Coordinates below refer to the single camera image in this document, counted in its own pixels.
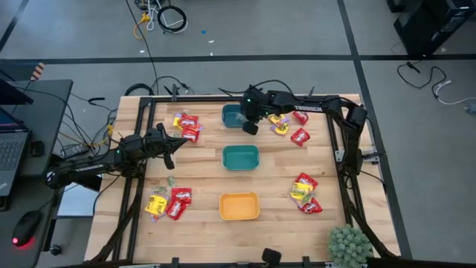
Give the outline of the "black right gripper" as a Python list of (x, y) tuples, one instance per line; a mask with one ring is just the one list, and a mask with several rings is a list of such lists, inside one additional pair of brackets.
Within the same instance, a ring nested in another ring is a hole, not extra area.
[(244, 91), (240, 101), (240, 113), (247, 120), (242, 125), (242, 130), (247, 134), (256, 135), (259, 129), (257, 122), (269, 116), (263, 104), (265, 100), (266, 94), (255, 86), (249, 86)]

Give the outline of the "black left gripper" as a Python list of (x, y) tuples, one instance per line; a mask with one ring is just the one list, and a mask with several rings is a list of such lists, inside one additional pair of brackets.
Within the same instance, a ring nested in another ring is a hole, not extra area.
[(175, 168), (172, 154), (187, 142), (186, 138), (168, 136), (164, 125), (159, 123), (144, 136), (144, 151), (149, 158), (160, 158), (168, 170)]

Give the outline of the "dark blue plastic bin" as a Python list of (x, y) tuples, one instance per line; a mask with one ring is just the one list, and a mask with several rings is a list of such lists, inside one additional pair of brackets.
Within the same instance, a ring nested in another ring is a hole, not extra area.
[(226, 104), (223, 106), (222, 122), (227, 128), (242, 128), (243, 124), (235, 119), (237, 113), (241, 113), (241, 106), (239, 104)]

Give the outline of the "teal plastic bin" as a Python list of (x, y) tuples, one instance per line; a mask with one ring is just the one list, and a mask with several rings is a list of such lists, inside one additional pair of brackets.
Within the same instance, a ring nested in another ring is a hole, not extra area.
[(254, 170), (260, 163), (260, 153), (254, 145), (230, 145), (223, 148), (222, 164), (227, 170)]

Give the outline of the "yellow plastic bin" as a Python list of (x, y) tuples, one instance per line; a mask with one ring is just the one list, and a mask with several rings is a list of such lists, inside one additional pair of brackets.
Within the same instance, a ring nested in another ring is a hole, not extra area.
[(222, 194), (219, 215), (223, 220), (253, 220), (260, 215), (260, 199), (254, 192)]

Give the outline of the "white flat panel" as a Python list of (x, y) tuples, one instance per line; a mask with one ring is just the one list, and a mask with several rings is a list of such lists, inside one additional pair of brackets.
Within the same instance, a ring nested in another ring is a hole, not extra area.
[(57, 210), (59, 217), (91, 217), (98, 191), (72, 183), (65, 188)]

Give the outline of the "black desk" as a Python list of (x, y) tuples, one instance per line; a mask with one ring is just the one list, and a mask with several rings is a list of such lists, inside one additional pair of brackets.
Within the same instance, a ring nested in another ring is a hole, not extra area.
[[(45, 248), (55, 202), (55, 191), (46, 184), (46, 175), (51, 164), (58, 158), (53, 154), (60, 124), (71, 92), (71, 80), (43, 80), (32, 83), (21, 81), (16, 84), (26, 88), (26, 95), (34, 100), (31, 105), (5, 106), (13, 117), (19, 119), (30, 130), (18, 173), (10, 195), (7, 210), (0, 210), (0, 268), (33, 268)], [(45, 153), (41, 157), (28, 155), (29, 144), (42, 141)], [(33, 238), (24, 246), (12, 243), (15, 225), (28, 211), (42, 212), (42, 219)]]

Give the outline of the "small black desk device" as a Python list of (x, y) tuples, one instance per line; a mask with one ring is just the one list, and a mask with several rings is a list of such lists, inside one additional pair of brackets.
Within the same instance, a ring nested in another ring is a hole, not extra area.
[(28, 155), (30, 157), (41, 157), (45, 153), (45, 145), (42, 141), (32, 141), (29, 144)]

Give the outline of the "green artificial succulent plant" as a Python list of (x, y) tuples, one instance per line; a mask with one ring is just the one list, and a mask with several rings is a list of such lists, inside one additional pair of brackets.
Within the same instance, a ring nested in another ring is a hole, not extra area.
[(339, 226), (327, 236), (327, 255), (341, 268), (361, 268), (373, 257), (373, 246), (361, 229)]

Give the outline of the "orange black striped strip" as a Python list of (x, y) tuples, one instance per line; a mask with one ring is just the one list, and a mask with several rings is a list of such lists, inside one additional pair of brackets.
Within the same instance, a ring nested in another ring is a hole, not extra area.
[(34, 70), (33, 70), (33, 73), (30, 77), (30, 81), (38, 80), (42, 76), (42, 73), (43, 73), (44, 69), (45, 69), (45, 64), (44, 63), (38, 63), (36, 65), (36, 67), (34, 68)]

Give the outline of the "grey laptop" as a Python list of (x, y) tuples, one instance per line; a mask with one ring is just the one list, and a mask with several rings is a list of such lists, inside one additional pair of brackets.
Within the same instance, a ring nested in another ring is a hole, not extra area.
[(0, 197), (10, 195), (30, 131), (0, 107)]

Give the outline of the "black computer mouse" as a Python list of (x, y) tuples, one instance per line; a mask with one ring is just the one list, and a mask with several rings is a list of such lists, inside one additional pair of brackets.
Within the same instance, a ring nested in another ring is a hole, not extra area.
[(21, 216), (12, 233), (12, 243), (21, 247), (30, 242), (42, 219), (42, 212), (38, 210), (28, 211)]

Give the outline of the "black computer tower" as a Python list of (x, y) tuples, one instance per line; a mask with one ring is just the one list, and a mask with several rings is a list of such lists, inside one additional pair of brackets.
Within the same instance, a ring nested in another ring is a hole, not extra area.
[(426, 57), (475, 13), (476, 0), (406, 0), (393, 26), (408, 55)]

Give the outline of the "black aluminium rig frame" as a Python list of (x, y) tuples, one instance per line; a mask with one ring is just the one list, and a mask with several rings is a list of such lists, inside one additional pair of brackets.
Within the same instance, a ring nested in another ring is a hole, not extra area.
[[(226, 96), (190, 96), (171, 101), (161, 97), (154, 109), (146, 99), (123, 97), (115, 122), (115, 138), (144, 130), (147, 122), (163, 123), (172, 133), (173, 117), (186, 112), (199, 117), (203, 128), (196, 143), (190, 142), (174, 155), (175, 168), (168, 170), (160, 159), (147, 164), (143, 182), (106, 176), (97, 201), (86, 259), (96, 256), (118, 224), (123, 200), (133, 200), (138, 188), (147, 200), (154, 185), (165, 185), (168, 176), (192, 190), (192, 203), (179, 220), (162, 217), (152, 221), (145, 211), (124, 231), (118, 253), (136, 264), (168, 267), (255, 268), (263, 264), (265, 248), (282, 254), (285, 267), (323, 267), (327, 262), (327, 236), (351, 222), (341, 194), (346, 181), (338, 177), (335, 152), (342, 145), (338, 126), (322, 114), (311, 115), (306, 124), (310, 139), (299, 147), (288, 136), (271, 132), (260, 123), (256, 135), (222, 123)], [(230, 145), (254, 145), (260, 163), (254, 170), (231, 171), (222, 164), (222, 151)], [(300, 173), (318, 182), (314, 198), (323, 211), (304, 214), (290, 190)], [(254, 192), (260, 199), (260, 215), (253, 220), (223, 220), (219, 215), (222, 194)]]

